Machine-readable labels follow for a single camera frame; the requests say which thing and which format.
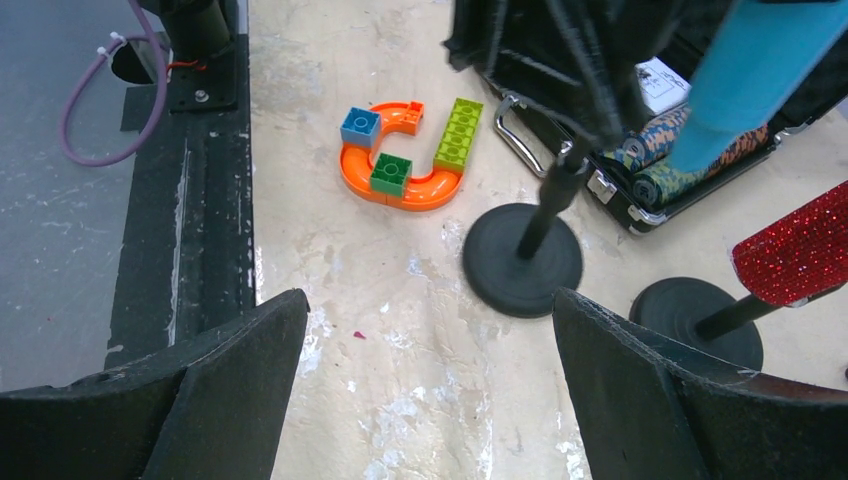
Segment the round black base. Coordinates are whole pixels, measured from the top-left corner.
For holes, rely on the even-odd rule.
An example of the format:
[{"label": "round black base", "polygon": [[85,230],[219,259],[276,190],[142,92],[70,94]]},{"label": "round black base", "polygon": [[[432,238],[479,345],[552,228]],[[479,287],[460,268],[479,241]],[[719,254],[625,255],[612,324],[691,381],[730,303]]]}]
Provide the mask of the round black base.
[{"label": "round black base", "polygon": [[706,341],[695,324],[733,304],[724,290],[695,278],[667,278],[646,288],[630,308],[630,320],[704,353],[751,370],[763,368],[763,342],[753,322]]},{"label": "round black base", "polygon": [[530,260],[516,253],[535,205],[510,203],[474,222],[462,248],[462,267],[474,293],[512,317],[538,318],[553,311],[554,293],[576,289],[583,275],[580,244],[560,219]]}]

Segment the white floor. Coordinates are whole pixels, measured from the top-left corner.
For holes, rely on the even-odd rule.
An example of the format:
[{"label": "white floor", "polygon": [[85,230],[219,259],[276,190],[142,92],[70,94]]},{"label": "white floor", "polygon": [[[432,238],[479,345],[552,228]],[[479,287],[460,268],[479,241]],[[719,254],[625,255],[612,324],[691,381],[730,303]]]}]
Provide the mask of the white floor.
[{"label": "white floor", "polygon": [[[473,221],[535,201],[538,181],[492,131],[495,99],[446,63],[451,2],[252,0],[250,10],[259,295],[303,288],[313,309],[273,478],[590,478],[550,320],[494,313],[458,267]],[[456,97],[486,111],[450,204],[411,214],[348,191],[338,128],[350,107],[423,102],[418,137],[389,137],[383,151],[424,173]],[[581,293],[624,315],[670,276],[742,296],[728,250],[848,177],[839,114],[786,143],[642,238],[584,192],[563,214],[583,244]],[[848,387],[846,306],[840,292],[758,322],[764,370]]]}]

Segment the orange lego piece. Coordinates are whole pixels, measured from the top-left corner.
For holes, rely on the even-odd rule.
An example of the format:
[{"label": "orange lego piece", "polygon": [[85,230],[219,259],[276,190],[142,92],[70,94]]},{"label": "orange lego piece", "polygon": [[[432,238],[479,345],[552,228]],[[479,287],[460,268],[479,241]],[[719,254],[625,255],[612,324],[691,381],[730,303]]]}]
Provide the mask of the orange lego piece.
[{"label": "orange lego piece", "polygon": [[424,104],[383,103],[371,107],[371,111],[379,113],[381,120],[380,133],[372,148],[344,143],[339,155],[342,178],[348,188],[365,200],[412,212],[434,210],[451,201],[459,192],[462,172],[441,168],[434,168],[422,177],[410,177],[403,197],[371,189],[371,172],[376,162],[374,156],[383,138],[390,133],[416,135],[424,117]]}]

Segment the metal handle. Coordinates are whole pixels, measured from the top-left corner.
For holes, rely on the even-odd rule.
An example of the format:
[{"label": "metal handle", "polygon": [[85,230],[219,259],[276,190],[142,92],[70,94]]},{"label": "metal handle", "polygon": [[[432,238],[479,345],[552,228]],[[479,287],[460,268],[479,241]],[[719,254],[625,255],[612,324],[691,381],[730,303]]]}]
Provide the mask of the metal handle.
[{"label": "metal handle", "polygon": [[518,98],[513,95],[507,95],[504,97],[503,101],[501,101],[500,106],[498,106],[498,110],[495,112],[495,131],[500,135],[501,138],[504,139],[509,148],[518,155],[518,158],[530,168],[530,171],[533,172],[539,178],[545,178],[545,169],[542,167],[542,164],[539,163],[539,160],[536,159],[536,156],[533,155],[533,152],[527,148],[527,145],[521,141],[514,133],[512,133],[508,128],[506,128],[503,124],[503,117],[506,113],[514,106],[519,105],[520,102]]}]

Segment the patterned cloth roll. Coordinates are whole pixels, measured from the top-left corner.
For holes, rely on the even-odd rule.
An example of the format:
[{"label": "patterned cloth roll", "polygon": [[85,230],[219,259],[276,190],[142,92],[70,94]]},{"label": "patterned cloth roll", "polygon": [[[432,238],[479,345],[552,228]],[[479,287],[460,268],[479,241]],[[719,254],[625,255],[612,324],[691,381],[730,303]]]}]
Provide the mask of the patterned cloth roll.
[{"label": "patterned cloth roll", "polygon": [[668,205],[695,185],[747,157],[765,145],[768,139],[768,126],[743,133],[709,167],[695,172],[681,172],[674,168],[672,154],[636,174],[633,194],[642,204],[651,208]]},{"label": "patterned cloth roll", "polygon": [[621,150],[634,159],[628,169],[636,173],[668,155],[689,112],[687,105],[681,105],[648,122],[641,132],[631,132],[621,145]]},{"label": "patterned cloth roll", "polygon": [[625,152],[620,148],[616,150],[603,150],[598,153],[601,157],[609,160],[610,162],[621,165],[626,170],[632,173],[636,173],[641,170],[641,163],[637,161],[636,158],[633,157],[633,155],[630,155],[629,153]]}]

